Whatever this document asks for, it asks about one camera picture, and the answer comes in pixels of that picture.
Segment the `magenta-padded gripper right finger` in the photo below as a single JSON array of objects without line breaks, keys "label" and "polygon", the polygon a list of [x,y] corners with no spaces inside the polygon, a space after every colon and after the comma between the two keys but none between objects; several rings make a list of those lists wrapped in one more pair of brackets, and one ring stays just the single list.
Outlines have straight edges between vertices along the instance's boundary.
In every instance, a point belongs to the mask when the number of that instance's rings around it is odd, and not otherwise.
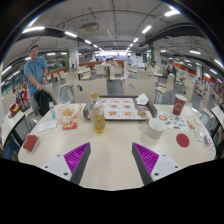
[{"label": "magenta-padded gripper right finger", "polygon": [[159,155],[137,143],[132,144],[132,154],[144,185],[148,185],[182,169],[168,155]]}]

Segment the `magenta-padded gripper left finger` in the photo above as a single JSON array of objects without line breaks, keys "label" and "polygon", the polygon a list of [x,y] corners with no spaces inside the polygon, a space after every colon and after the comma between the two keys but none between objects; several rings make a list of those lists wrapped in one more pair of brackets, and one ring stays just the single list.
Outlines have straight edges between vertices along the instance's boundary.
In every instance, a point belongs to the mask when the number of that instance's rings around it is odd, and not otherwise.
[{"label": "magenta-padded gripper left finger", "polygon": [[90,143],[85,143],[64,155],[56,155],[42,169],[79,185],[90,153]]}]

